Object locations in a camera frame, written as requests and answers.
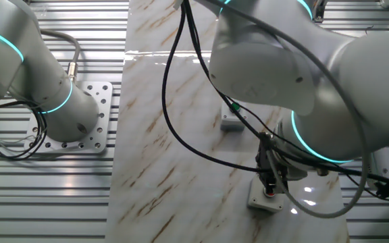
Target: metal grid surface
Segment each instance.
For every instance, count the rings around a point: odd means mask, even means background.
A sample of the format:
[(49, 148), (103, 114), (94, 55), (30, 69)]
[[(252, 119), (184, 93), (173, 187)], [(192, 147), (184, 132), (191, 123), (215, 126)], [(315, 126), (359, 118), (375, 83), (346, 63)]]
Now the metal grid surface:
[[(41, 28), (79, 40), (79, 81), (112, 83), (107, 152), (22, 162), (0, 159), (0, 242), (104, 242), (128, 0), (36, 0), (30, 6)], [(48, 36), (43, 38), (66, 69), (74, 46)], [(25, 137), (29, 119), (26, 109), (0, 109), (0, 137)], [(15, 146), (22, 149), (23, 144)]]
[[(128, 0), (36, 0), (31, 6), (42, 28), (80, 40), (79, 80), (113, 84), (107, 152), (51, 161), (13, 163), (0, 159), (0, 242), (104, 242)], [(374, 0), (330, 0), (322, 27), (352, 36), (363, 36), (366, 30), (389, 31), (389, 11)], [(66, 68), (73, 46), (46, 36), (45, 42)], [(29, 118), (25, 109), (1, 109), (0, 136), (14, 140), (25, 136)], [(345, 166), (360, 165), (352, 162)], [(340, 184), (348, 203), (356, 186), (343, 175)], [(347, 220), (352, 243), (389, 242), (389, 203), (365, 193)]]

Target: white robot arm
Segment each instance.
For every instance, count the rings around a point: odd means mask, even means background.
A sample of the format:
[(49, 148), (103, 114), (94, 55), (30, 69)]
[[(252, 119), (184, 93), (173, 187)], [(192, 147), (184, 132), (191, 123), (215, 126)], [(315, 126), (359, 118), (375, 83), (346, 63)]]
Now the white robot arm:
[(70, 80), (22, 0), (0, 0), (0, 99), (8, 90), (43, 110), (47, 134), (58, 142), (80, 140), (99, 118), (97, 102)]
[[(353, 117), (316, 65), (260, 26), (211, 6), (210, 1), (198, 2), (219, 15), (209, 66), (214, 86), (239, 101), (290, 110), (275, 131), (299, 149), (273, 138), (280, 150), (323, 163), (345, 163), (362, 155)], [(320, 28), (312, 22), (316, 0), (225, 3), (287, 34), (329, 69), (362, 123), (366, 148), (372, 153), (370, 172), (389, 178), (389, 170), (384, 169), (389, 160), (382, 150), (389, 145), (389, 32), (355, 38)], [(285, 167), (286, 181), (299, 180), (314, 169), (292, 159), (284, 161), (273, 152), (267, 159)], [(267, 189), (275, 188), (267, 177), (260, 178)]]

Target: marble surface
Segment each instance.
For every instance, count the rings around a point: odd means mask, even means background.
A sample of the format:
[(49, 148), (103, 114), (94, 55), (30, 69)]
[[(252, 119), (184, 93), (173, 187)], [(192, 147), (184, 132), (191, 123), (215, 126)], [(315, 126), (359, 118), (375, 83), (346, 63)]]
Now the marble surface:
[[(255, 174), (206, 161), (170, 134), (161, 85), (180, 20), (172, 6), (173, 1), (130, 1), (106, 242), (348, 242), (344, 217), (317, 219), (288, 200), (276, 214), (248, 209)], [(208, 61), (217, 20), (198, 3), (192, 2), (192, 8)], [(221, 101), (201, 71), (187, 26), (170, 71), (167, 103), (187, 143), (208, 155), (255, 166), (258, 140), (248, 130), (219, 128)], [(249, 108), (269, 126), (283, 112), (266, 105)], [(262, 130), (253, 117), (248, 121)], [(343, 207), (336, 174), (311, 174), (291, 182), (290, 191), (317, 211)]]

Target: glowing blue ring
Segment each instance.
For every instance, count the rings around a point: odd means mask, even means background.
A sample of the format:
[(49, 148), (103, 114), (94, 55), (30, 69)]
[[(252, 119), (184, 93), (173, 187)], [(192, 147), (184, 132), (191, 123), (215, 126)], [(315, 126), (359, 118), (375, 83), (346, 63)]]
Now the glowing blue ring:
[[(226, 0), (224, 4), (228, 4), (231, 0)], [(301, 3), (305, 9), (309, 12), (310, 14), (310, 19), (313, 19), (313, 14), (311, 13), (310, 7), (307, 5), (307, 3), (304, 0), (297, 0), (299, 3)]]
[(0, 41), (4, 42), (9, 47), (11, 47), (15, 52), (17, 52), (19, 54), (20, 59), (22, 60), (22, 62), (24, 62), (24, 56), (22, 55), (20, 50), (15, 45), (13, 45), (13, 43), (9, 42), (6, 38), (2, 37), (1, 35), (0, 35)]
[(231, 0), (226, 0), (224, 4), (228, 4)]
[(297, 0), (299, 3), (301, 3), (305, 9), (309, 12), (310, 14), (310, 19), (313, 19), (313, 14), (311, 13), (310, 7), (307, 5), (307, 3), (304, 0)]
[(348, 162), (351, 162), (351, 160), (350, 160), (350, 161), (337, 161), (337, 160), (329, 159), (329, 158), (327, 158), (327, 157), (324, 157), (324, 156), (322, 156), (322, 155), (316, 153), (313, 149), (311, 149), (311, 148), (309, 147), (309, 145), (307, 145), (307, 144), (304, 142), (303, 138), (301, 138), (301, 135), (298, 133), (298, 130), (296, 129), (296, 124), (295, 124), (295, 112), (292, 111), (292, 113), (291, 113), (290, 116), (291, 116), (291, 120), (292, 120), (292, 128), (294, 128), (294, 132), (295, 132), (296, 137), (298, 138), (298, 140), (300, 141), (300, 143), (301, 143), (301, 144), (302, 144), (310, 153), (312, 153), (313, 155), (315, 155), (316, 157), (318, 157), (318, 158), (320, 158), (320, 159), (323, 159), (323, 160), (326, 160), (326, 161), (329, 161), (329, 162), (333, 162), (333, 163), (348, 163)]
[(70, 93), (68, 93), (68, 96), (65, 99), (65, 101), (62, 104), (60, 104), (58, 107), (56, 107), (50, 111), (44, 111), (44, 112), (42, 112), (42, 114), (48, 114), (50, 112), (54, 112), (54, 111), (58, 110), (59, 108), (61, 108), (63, 105), (65, 105), (67, 103), (68, 99), (70, 99), (70, 96), (72, 95), (72, 91), (73, 91), (73, 82), (70, 81)]

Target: mounting plate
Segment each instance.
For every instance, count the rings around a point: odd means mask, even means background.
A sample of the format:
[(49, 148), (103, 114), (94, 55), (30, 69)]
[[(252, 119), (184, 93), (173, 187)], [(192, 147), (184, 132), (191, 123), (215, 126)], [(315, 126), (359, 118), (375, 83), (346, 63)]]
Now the mounting plate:
[[(104, 116), (99, 117), (94, 129), (79, 141), (58, 142), (46, 137), (43, 145), (37, 150), (36, 154), (98, 154), (106, 149), (113, 86), (110, 82), (90, 81), (78, 81), (76, 85), (94, 97), (99, 106), (99, 113), (104, 114)], [(109, 102), (102, 104), (102, 99)], [(26, 135), (35, 136), (36, 132), (33, 132), (33, 129), (36, 127), (37, 121), (34, 119), (34, 115), (31, 114)], [(26, 140), (24, 148), (27, 149), (32, 141), (32, 138)]]
[(265, 209), (272, 213), (277, 213), (283, 209), (284, 205), (284, 194), (276, 194), (273, 197), (266, 197), (263, 193), (264, 186), (259, 179), (259, 175), (255, 176), (251, 180), (249, 199), (247, 206), (255, 207), (258, 209)]

